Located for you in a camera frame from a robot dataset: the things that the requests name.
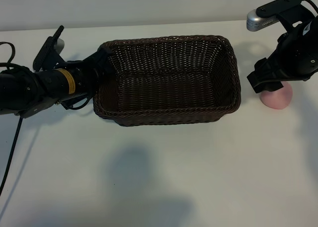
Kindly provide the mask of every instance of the cable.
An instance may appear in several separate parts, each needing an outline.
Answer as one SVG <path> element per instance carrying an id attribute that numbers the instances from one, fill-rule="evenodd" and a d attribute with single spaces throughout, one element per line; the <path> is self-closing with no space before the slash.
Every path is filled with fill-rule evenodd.
<path id="1" fill-rule="evenodd" d="M 316 4 L 314 4 L 313 1 L 311 0 L 303 0 L 303 1 L 306 1 L 307 3 L 309 3 L 314 8 L 314 10 L 318 13 L 318 7 L 316 6 Z"/>
<path id="2" fill-rule="evenodd" d="M 16 131 L 15 131 L 15 135 L 14 135 L 14 139 L 13 139 L 13 143 L 12 143 L 12 147 L 11 147 L 8 163 L 6 165 L 5 172 L 4 172 L 3 179 L 2 179 L 2 183 L 1 183 L 1 186 L 0 186 L 0 197 L 1 197 L 2 190 L 4 188 L 4 184 L 5 184 L 6 178 L 8 177 L 8 173 L 9 173 L 9 169 L 10 169 L 10 165 L 11 165 L 11 161 L 12 161 L 12 157 L 13 157 L 16 141 L 18 140 L 18 136 L 19 136 L 19 133 L 20 133 L 21 125 L 22 125 L 22 120 L 23 120 L 23 118 L 20 116 L 18 126 L 16 127 Z"/>
<path id="3" fill-rule="evenodd" d="M 11 46 L 12 52 L 11 52 L 11 56 L 10 56 L 10 58 L 9 58 L 9 60 L 8 60 L 8 63 L 11 63 L 12 60 L 13 60 L 13 58 L 15 57 L 15 47 L 14 47 L 14 45 L 13 45 L 12 43 L 10 43 L 10 42 L 0 42 L 0 46 L 3 45 L 3 44 L 8 44 L 8 45 Z"/>
<path id="4" fill-rule="evenodd" d="M 67 108 L 68 108 L 68 109 L 71 109 L 71 110 L 79 110 L 79 109 L 82 109 L 82 108 L 84 108 L 84 107 L 89 103 L 89 101 L 90 101 L 90 99 L 92 99 L 92 97 L 93 97 L 92 95 L 90 95 L 89 97 L 87 97 L 87 100 L 85 101 L 85 103 L 82 104 L 82 105 L 80 105 L 79 107 L 73 108 L 73 107 L 67 106 Z"/>

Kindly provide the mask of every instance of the brown wicker basket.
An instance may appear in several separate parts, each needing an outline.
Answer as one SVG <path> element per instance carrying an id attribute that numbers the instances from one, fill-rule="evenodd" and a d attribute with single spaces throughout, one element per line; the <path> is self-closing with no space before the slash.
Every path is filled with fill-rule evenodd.
<path id="1" fill-rule="evenodd" d="M 122 126 L 213 122 L 240 105 L 237 61 L 221 36 L 106 42 L 116 70 L 94 97 L 95 113 Z"/>

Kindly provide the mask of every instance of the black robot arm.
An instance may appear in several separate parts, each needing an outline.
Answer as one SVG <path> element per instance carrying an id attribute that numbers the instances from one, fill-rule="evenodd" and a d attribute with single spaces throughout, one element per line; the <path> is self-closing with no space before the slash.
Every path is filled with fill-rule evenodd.
<path id="1" fill-rule="evenodd" d="M 28 118 L 59 103 L 66 109 L 80 109 L 104 77 L 115 72 L 108 62 L 111 50 L 107 47 L 100 47 L 83 61 L 65 62 L 59 55 L 64 47 L 59 39 L 63 29 L 61 26 L 46 40 L 34 60 L 34 73 L 17 64 L 0 63 L 0 67 L 11 67 L 0 73 L 0 114 Z M 83 99 L 83 105 L 73 107 Z"/>
<path id="2" fill-rule="evenodd" d="M 275 91 L 283 87 L 281 81 L 308 80 L 318 71 L 318 17 L 301 5 L 310 0 L 276 0 L 247 15 L 247 28 L 258 31 L 280 21 L 286 33 L 278 38 L 273 54 L 255 64 L 248 80 L 256 93 Z M 293 24 L 302 22 L 296 27 Z"/>

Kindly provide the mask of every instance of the pink object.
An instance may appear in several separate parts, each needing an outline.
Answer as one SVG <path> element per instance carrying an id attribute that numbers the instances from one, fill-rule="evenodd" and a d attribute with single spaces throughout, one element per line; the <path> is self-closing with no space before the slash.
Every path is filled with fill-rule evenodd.
<path id="1" fill-rule="evenodd" d="M 290 104 L 293 89 L 286 81 L 283 81 L 282 84 L 284 87 L 277 91 L 263 91 L 261 93 L 260 100 L 263 104 L 273 109 L 285 109 Z"/>

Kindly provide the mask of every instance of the white table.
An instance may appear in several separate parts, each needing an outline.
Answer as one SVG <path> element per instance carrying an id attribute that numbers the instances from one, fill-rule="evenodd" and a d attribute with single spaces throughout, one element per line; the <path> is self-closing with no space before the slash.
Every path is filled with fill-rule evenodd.
<path id="1" fill-rule="evenodd" d="M 14 62 L 32 67 L 55 30 L 0 32 Z M 1 227 L 314 227 L 318 225 L 318 75 L 292 82 L 291 105 L 265 107 L 246 76 L 276 47 L 275 24 L 244 21 L 66 29 L 65 60 L 114 39 L 214 34 L 238 59 L 240 109 L 220 121 L 125 128 L 54 106 L 24 120 L 5 190 Z M 10 50 L 0 46 L 0 61 Z M 0 176 L 18 118 L 0 116 Z"/>

